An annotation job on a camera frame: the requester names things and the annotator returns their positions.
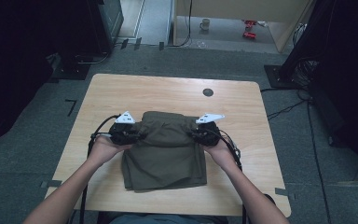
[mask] small cup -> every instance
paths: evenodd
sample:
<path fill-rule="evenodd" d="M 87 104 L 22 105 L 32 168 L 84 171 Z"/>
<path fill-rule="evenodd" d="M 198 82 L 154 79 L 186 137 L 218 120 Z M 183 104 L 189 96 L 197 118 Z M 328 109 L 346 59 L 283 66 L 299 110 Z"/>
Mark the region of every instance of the small cup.
<path fill-rule="evenodd" d="M 200 23 L 201 30 L 207 31 L 209 30 L 209 24 L 211 21 L 209 19 L 202 19 L 202 23 Z"/>

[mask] olive green cloth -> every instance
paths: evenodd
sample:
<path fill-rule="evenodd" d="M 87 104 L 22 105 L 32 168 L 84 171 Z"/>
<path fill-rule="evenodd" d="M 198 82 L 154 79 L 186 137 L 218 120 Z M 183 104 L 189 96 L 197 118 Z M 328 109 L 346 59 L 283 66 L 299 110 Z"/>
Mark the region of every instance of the olive green cloth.
<path fill-rule="evenodd" d="M 205 154 L 188 135 L 197 128 L 196 117 L 164 112 L 145 112 L 134 125 L 147 134 L 121 163 L 126 189 L 180 189 L 206 184 Z"/>

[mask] red object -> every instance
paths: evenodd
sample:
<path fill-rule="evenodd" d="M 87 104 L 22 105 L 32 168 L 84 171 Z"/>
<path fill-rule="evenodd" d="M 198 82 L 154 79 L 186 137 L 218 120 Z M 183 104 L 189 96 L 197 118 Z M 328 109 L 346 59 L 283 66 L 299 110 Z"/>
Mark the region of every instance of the red object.
<path fill-rule="evenodd" d="M 246 25 L 254 26 L 254 25 L 257 24 L 257 21 L 245 21 L 245 24 L 246 24 Z"/>
<path fill-rule="evenodd" d="M 246 37 L 248 39 L 255 39 L 255 34 L 250 32 L 243 33 L 243 37 Z"/>

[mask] black cable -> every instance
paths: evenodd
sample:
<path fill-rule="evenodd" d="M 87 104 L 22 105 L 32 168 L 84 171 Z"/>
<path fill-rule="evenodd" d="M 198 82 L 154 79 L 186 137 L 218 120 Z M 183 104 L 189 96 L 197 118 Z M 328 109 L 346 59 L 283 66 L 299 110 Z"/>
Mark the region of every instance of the black cable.
<path fill-rule="evenodd" d="M 107 52 L 105 52 L 104 54 L 105 54 L 105 56 L 104 56 L 100 61 L 89 62 L 89 63 L 78 62 L 78 64 L 96 64 L 96 63 L 101 63 L 101 62 L 103 62 L 103 61 L 109 56 L 109 53 L 107 53 Z"/>
<path fill-rule="evenodd" d="M 274 119 L 274 118 L 278 117 L 281 113 L 290 112 L 293 108 L 295 108 L 295 107 L 298 106 L 298 105 L 302 105 L 302 104 L 304 104 L 305 102 L 307 102 L 307 101 L 301 100 L 300 102 L 296 103 L 295 105 L 287 106 L 285 109 L 282 109 L 282 110 L 280 110 L 280 111 L 278 111 L 278 112 L 269 114 L 269 115 L 267 115 L 268 120 L 271 120 L 271 119 Z"/>
<path fill-rule="evenodd" d="M 269 88 L 269 89 L 263 89 L 260 92 L 265 91 L 292 91 L 292 90 L 300 90 L 302 87 L 299 87 L 299 89 L 279 89 L 279 88 Z"/>
<path fill-rule="evenodd" d="M 74 211 L 72 212 L 71 219 L 67 222 L 68 224 L 74 223 L 75 214 L 76 214 L 76 210 L 74 210 Z"/>
<path fill-rule="evenodd" d="M 124 42 L 121 42 L 121 43 L 116 43 L 113 48 L 115 48 L 116 46 L 119 46 L 119 45 L 122 45 Z M 138 44 L 134 44 L 134 43 L 127 43 L 127 45 L 138 45 Z M 150 46 L 150 47 L 159 47 L 159 45 L 152 45 L 152 44 L 139 44 L 139 45 L 142 45 L 142 46 Z"/>
<path fill-rule="evenodd" d="M 237 155 L 237 154 L 236 154 L 236 150 L 234 149 L 234 148 L 236 148 L 236 147 L 235 147 L 235 146 L 232 146 L 232 145 L 231 145 L 224 137 L 222 137 L 222 135 L 220 135 L 219 133 L 216 133 L 216 132 L 214 132 L 214 131 L 212 131 L 212 130 L 209 130 L 209 129 L 202 129 L 202 130 L 203 130 L 203 131 L 206 131 L 206 132 L 208 132 L 208 133 L 214 134 L 215 136 L 219 137 L 223 142 L 226 143 L 226 145 L 227 145 L 229 151 L 230 151 L 231 154 L 232 154 L 232 157 L 234 158 L 235 163 L 237 163 L 238 168 L 242 171 L 242 164 L 241 164 L 241 161 L 240 161 L 240 155 Z"/>
<path fill-rule="evenodd" d="M 308 86 L 310 84 L 311 78 L 310 74 L 307 74 L 303 69 L 302 63 L 299 63 L 295 69 L 294 80 L 296 83 L 304 86 Z"/>
<path fill-rule="evenodd" d="M 93 133 L 90 137 L 90 140 L 89 140 L 89 149 L 87 151 L 87 158 L 89 157 L 90 153 L 91 153 L 91 149 L 92 149 L 92 146 L 94 145 L 94 141 L 95 141 L 95 138 L 97 137 L 99 131 L 101 130 L 101 128 L 104 126 L 104 124 L 109 121 L 110 119 L 117 119 L 118 117 L 120 117 L 120 115 L 114 115 L 114 116 L 111 116 L 109 118 L 107 118 L 106 120 L 104 120 L 100 126 L 97 128 L 97 130 L 95 131 L 95 133 Z M 86 210 L 86 198 L 87 198 L 87 190 L 88 190 L 88 186 L 89 185 L 86 185 L 86 187 L 83 189 L 83 194 L 81 196 L 81 205 L 80 205 L 80 218 L 79 218 L 79 223 L 80 224 L 83 224 L 84 223 L 84 213 L 85 213 L 85 210 Z"/>
<path fill-rule="evenodd" d="M 313 155 L 314 155 L 314 158 L 315 158 L 316 167 L 318 169 L 319 179 L 320 179 L 321 185 L 322 185 L 322 193 L 324 195 L 324 206 L 326 208 L 327 221 L 328 221 L 328 223 L 331 223 L 330 209 L 329 209 L 328 203 L 327 203 L 326 192 L 325 192 L 325 189 L 324 189 L 324 179 L 322 177 L 321 167 L 319 165 L 318 154 L 317 154 L 317 151 L 316 151 L 315 134 L 313 132 L 312 119 L 310 118 L 310 101 L 308 101 L 307 111 L 308 111 L 308 120 L 310 122 L 310 134 L 311 134 L 311 138 L 312 138 Z"/>
<path fill-rule="evenodd" d="M 179 46 L 174 46 L 174 47 L 182 47 L 184 46 L 188 40 L 191 38 L 191 10 L 193 8 L 193 0 L 190 1 L 190 10 L 188 12 L 188 35 L 187 35 L 187 38 L 185 40 L 185 42 L 183 42 L 181 45 Z"/>
<path fill-rule="evenodd" d="M 303 33 L 306 27 L 307 27 L 307 24 L 300 23 L 300 24 L 298 25 L 298 27 L 296 28 L 295 33 L 293 34 L 293 38 L 292 38 L 292 41 L 293 41 L 293 45 L 294 45 L 294 46 L 295 46 L 296 43 L 297 43 L 297 36 L 298 36 L 298 34 L 299 34 L 300 32 Z"/>
<path fill-rule="evenodd" d="M 228 133 L 226 133 L 223 130 L 219 130 L 219 132 L 224 133 L 226 135 L 226 137 L 229 140 L 229 143 L 233 146 L 234 151 L 237 153 L 238 158 L 241 158 L 241 151 L 237 148 L 237 145 L 234 143 L 234 141 L 232 140 L 232 138 L 228 135 Z"/>
<path fill-rule="evenodd" d="M 315 67 L 316 65 L 314 64 L 314 62 L 300 62 L 296 67 L 296 74 L 299 77 L 303 78 L 307 83 L 310 83 L 313 80 L 312 74 Z"/>

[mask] wooden table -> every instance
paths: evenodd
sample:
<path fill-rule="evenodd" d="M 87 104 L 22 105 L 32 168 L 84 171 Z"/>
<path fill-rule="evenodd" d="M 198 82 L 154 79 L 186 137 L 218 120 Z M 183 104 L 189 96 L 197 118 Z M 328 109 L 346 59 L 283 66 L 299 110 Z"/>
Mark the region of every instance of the wooden table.
<path fill-rule="evenodd" d="M 176 43 L 177 16 L 187 16 L 191 0 L 175 0 L 173 7 L 173 44 Z M 231 20 L 268 21 L 268 28 L 279 52 L 282 52 L 313 0 L 197 0 L 192 17 Z"/>
<path fill-rule="evenodd" d="M 213 90 L 213 96 L 203 95 L 204 89 Z M 275 188 L 285 186 L 260 89 L 254 82 L 97 74 L 89 85 L 53 179 L 66 180 L 86 159 L 90 134 L 106 118 L 127 110 L 138 121 L 145 111 L 152 110 L 187 116 L 224 114 L 226 118 L 216 124 L 241 150 L 243 172 L 290 216 L 287 197 L 275 194 Z M 113 122 L 106 123 L 102 131 L 108 131 Z M 206 186 L 142 193 L 124 188 L 121 157 L 121 153 L 117 154 L 92 177 L 87 210 L 241 216 L 240 197 L 208 153 Z M 47 196 L 53 190 L 49 188 Z"/>

